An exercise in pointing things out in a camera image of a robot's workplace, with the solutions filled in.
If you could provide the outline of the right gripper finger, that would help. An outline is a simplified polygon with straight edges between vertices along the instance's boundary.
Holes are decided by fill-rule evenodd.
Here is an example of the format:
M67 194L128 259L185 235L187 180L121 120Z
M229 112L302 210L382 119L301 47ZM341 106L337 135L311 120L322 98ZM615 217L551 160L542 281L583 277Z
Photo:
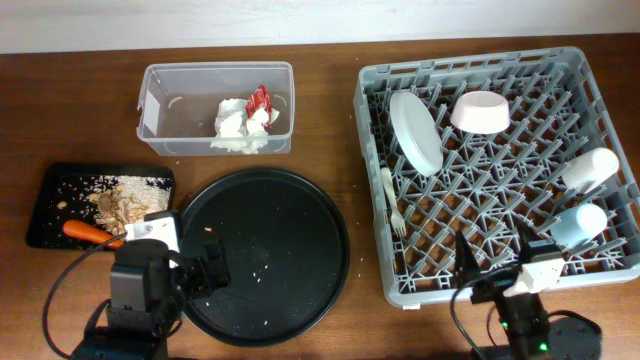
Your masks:
M476 279L481 274L480 266L461 230L455 233L454 280L458 288Z
M516 229L520 244L519 262L530 263L535 253L534 242L538 240L538 237L532 228L524 222L517 222Z

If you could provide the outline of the light blue cup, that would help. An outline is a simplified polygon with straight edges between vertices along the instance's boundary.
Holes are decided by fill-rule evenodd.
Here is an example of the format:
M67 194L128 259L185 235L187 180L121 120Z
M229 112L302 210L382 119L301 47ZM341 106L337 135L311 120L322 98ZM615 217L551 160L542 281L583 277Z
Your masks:
M556 217L559 222L551 227L551 238L565 249L573 249L592 240L607 225L605 211L591 203L564 210Z

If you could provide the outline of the white plastic fork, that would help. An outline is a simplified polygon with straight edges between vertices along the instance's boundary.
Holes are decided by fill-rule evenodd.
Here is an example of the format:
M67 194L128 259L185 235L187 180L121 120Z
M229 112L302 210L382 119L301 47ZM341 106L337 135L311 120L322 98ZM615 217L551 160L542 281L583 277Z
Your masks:
M406 229L404 218L401 215L397 206L397 199L394 191L391 170L387 167L381 168L380 176L381 176L382 186L391 209L391 218L390 218L391 227L393 228L395 235L398 238L403 239L407 235L407 229Z

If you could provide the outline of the white cup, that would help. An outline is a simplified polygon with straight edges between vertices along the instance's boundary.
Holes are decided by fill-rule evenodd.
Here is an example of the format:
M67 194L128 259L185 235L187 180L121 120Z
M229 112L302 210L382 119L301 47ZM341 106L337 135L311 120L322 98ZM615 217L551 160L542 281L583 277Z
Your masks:
M568 189L586 194L618 170L618 156L608 148L598 147L572 159L561 179Z

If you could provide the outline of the rice pile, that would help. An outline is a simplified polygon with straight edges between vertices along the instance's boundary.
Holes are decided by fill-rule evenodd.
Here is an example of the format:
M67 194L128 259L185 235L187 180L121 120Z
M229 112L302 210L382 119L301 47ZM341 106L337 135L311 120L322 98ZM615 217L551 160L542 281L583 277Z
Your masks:
M59 210L77 208L82 214L90 211L97 214L97 208L89 201L88 196L118 186L124 187L126 195L149 206L150 213L164 211L169 207L171 181L168 178L131 175L65 176L56 190L59 199L54 201L54 206Z

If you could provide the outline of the orange carrot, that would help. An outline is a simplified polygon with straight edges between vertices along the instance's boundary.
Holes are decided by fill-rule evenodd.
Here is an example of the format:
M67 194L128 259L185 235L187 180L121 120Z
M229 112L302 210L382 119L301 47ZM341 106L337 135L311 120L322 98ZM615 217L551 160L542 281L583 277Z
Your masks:
M100 245L113 238L113 235L99 230L79 220L68 220L63 224L63 233L72 238Z

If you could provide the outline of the pink bowl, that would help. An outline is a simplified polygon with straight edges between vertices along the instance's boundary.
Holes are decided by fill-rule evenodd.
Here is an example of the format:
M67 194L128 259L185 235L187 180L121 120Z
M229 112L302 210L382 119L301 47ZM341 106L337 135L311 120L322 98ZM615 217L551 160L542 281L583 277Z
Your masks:
M510 125L509 104L505 97L494 92L468 92L457 99L450 122L464 132L496 134Z

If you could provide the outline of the grey plate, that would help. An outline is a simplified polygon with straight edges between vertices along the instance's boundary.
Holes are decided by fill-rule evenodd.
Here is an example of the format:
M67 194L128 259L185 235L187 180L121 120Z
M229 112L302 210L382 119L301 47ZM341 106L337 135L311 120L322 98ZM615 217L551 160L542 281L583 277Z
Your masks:
M404 155L425 177L436 174L443 165L441 137L426 105L411 92L391 96L389 113L393 130Z

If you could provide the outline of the white napkin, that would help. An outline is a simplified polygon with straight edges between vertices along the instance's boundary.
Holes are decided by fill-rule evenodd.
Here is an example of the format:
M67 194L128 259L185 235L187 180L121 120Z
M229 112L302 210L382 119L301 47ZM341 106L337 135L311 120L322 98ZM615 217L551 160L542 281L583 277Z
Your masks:
M215 140L211 148L225 149L227 152L257 154L268 144L266 127L270 123L270 115L264 108L249 114L246 106L248 100L225 99L219 103L215 118Z

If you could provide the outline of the wrapper with red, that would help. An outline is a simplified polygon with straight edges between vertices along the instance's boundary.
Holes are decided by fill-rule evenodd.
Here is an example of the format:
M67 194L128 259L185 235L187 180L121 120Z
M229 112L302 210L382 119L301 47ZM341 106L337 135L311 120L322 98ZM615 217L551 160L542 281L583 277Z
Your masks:
M249 97L245 112L248 116L246 127L250 136L267 134L279 117L279 111L273 107L270 93L264 85L260 85Z

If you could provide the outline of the food scraps pile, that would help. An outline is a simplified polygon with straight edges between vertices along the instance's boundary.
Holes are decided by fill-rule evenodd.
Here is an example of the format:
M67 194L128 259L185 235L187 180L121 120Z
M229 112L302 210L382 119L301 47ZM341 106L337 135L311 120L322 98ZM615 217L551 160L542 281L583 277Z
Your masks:
M97 208L96 223L112 235L122 234L126 225L142 222L151 210L135 197L126 195L123 186L92 193L88 199Z

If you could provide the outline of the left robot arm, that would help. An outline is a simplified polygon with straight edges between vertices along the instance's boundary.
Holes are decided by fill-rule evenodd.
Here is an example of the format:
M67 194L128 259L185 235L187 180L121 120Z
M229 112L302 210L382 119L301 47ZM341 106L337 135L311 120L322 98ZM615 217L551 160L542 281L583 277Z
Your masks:
M203 255L177 249L179 213L153 213L127 231L110 270L111 297L88 320L72 359L166 359L167 338L188 302L229 284L222 245Z

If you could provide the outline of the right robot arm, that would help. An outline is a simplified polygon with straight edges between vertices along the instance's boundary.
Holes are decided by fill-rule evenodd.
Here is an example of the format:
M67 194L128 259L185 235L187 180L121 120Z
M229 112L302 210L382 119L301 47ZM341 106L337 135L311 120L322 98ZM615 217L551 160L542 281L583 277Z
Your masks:
M599 359L603 331L594 321L569 310L549 312L540 293L556 284L565 266L559 246L524 223L517 225L518 258L483 273L462 231L455 234L454 278L457 289L449 303L452 320L471 346L472 359ZM476 344L462 325L456 301L471 290L474 304L491 302L507 337L505 345Z

